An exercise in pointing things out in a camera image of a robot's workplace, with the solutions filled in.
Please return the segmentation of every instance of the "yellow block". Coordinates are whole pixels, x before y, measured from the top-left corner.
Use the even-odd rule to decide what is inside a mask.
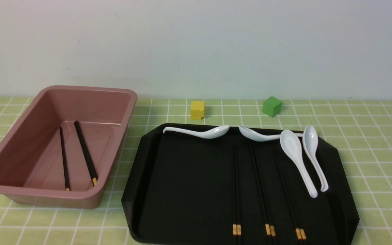
[[[205,116],[205,103],[203,101],[192,101],[190,110],[191,120],[202,120]]]

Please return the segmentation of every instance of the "black chopsticks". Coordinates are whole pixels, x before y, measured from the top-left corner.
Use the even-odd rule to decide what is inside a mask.
[[[61,155],[63,157],[64,186],[67,191],[70,191],[69,174],[67,172],[66,149],[64,148],[64,136],[63,136],[63,129],[61,126],[60,126],[60,142],[61,142]]]
[[[295,210],[293,202],[291,200],[291,196],[289,194],[289,189],[288,189],[289,188],[288,187],[288,183],[285,180],[284,171],[282,170],[282,167],[279,164],[280,161],[279,161],[277,152],[274,150],[273,153],[274,153],[274,155],[276,157],[276,166],[277,166],[277,170],[279,172],[279,176],[281,178],[283,190],[284,190],[284,193],[287,196],[288,208],[290,210],[291,218],[292,218],[292,221],[293,221],[293,225],[295,227],[294,231],[296,233],[297,240],[298,240],[299,244],[307,244],[307,237],[306,237],[306,234],[305,234],[305,230],[303,228],[300,228],[300,223],[299,223],[299,219],[298,219],[298,216],[297,216],[297,211]]]
[[[92,157],[90,156],[90,152],[88,150],[86,141],[84,139],[84,135],[81,130],[80,123],[78,121],[75,121],[73,124],[75,125],[75,130],[77,132],[78,139],[80,141],[81,149],[83,151],[84,159],[86,161],[90,178],[92,180],[93,186],[95,186],[98,181],[98,174],[96,173],[95,166],[93,165]],[[59,129],[60,129],[61,155],[63,158],[64,186],[67,191],[70,191],[69,172],[67,171],[67,158],[66,158],[66,149],[64,147],[63,128],[60,126]]]
[[[233,224],[232,224],[232,235],[233,244],[241,245],[241,206],[240,206],[240,172],[238,164],[236,162],[236,150],[235,146],[232,149],[232,182],[233,182]]]
[[[81,130],[80,123],[79,121],[75,121],[73,124],[75,125],[75,130],[77,131],[78,139],[81,144],[81,149],[83,150],[83,155],[87,164],[87,169],[90,174],[90,178],[92,179],[93,186],[95,186],[96,182],[98,181],[98,174],[96,173],[95,166],[93,165],[92,157],[90,156],[90,152],[88,150],[86,141],[84,139],[84,135]]]
[[[258,162],[257,162],[257,156],[255,154],[255,149],[254,147],[251,145],[250,146],[250,150],[252,153],[252,163],[254,164],[254,174],[255,174],[255,179],[257,182],[257,189],[258,189],[258,196],[260,199],[260,207],[261,207],[261,211],[263,212],[263,219],[264,219],[264,230],[266,231],[266,235],[267,235],[267,243],[268,244],[277,244],[277,239],[275,239],[276,237],[276,232],[275,232],[275,227],[273,225],[273,223],[271,223],[273,220],[270,216],[271,215],[271,207],[270,207],[270,203],[266,200],[265,198],[265,185],[263,184],[263,177],[261,176],[261,170],[258,166]]]

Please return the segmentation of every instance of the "white spoon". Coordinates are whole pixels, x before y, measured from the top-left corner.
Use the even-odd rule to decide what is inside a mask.
[[[302,146],[300,145],[299,138],[290,130],[284,130],[280,133],[280,146],[285,154],[293,160],[300,175],[305,183],[308,193],[312,198],[317,197],[317,190],[306,171],[305,164],[302,159]]]
[[[185,133],[188,135],[193,135],[199,138],[206,138],[211,140],[212,138],[217,138],[220,137],[222,135],[224,135],[225,133],[227,133],[227,131],[229,130],[229,125],[223,125],[223,126],[219,126],[219,127],[215,127],[213,129],[207,130],[205,132],[197,132],[197,131],[193,131],[193,130],[184,130],[184,129],[180,129],[180,128],[175,128],[175,127],[165,127],[163,129],[163,133],[165,133],[166,131],[173,131],[173,132],[180,132],[180,133]]]
[[[257,142],[263,142],[263,141],[273,141],[273,140],[278,140],[280,139],[280,134],[277,135],[263,135],[258,132],[255,132],[254,130],[251,130],[250,128],[244,127],[244,126],[238,126],[238,130],[240,130],[241,134],[246,137],[250,138],[253,141]],[[302,137],[302,133],[296,133],[298,137]]]
[[[315,171],[317,172],[318,177],[320,178],[320,183],[322,187],[320,190],[325,192],[329,189],[328,181],[326,180],[325,174],[320,167],[317,158],[315,157],[315,153],[317,151],[317,145],[319,144],[319,139],[317,137],[317,131],[311,125],[306,126],[304,130],[304,137],[302,138],[302,143],[305,149],[305,153],[308,156],[311,163],[314,165]]]

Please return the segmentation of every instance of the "wooden block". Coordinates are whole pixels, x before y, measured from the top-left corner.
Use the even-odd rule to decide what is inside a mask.
[[[270,117],[274,117],[280,112],[281,106],[282,106],[282,101],[271,96],[269,99],[266,99],[264,101],[262,111],[264,114]]]
[[[205,103],[203,101],[192,101],[190,109],[191,120],[202,120],[205,116]]]

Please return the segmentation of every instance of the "green checkered tablecloth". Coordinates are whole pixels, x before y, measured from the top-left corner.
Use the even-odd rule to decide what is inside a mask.
[[[0,97],[0,141],[32,98]],[[138,244],[120,199],[140,137],[160,124],[207,124],[303,130],[314,125],[339,149],[361,221],[353,244],[392,244],[392,101],[285,100],[280,115],[260,100],[205,100],[204,120],[190,120],[191,99],[139,99],[111,180],[95,210],[19,205],[0,195],[0,245]]]

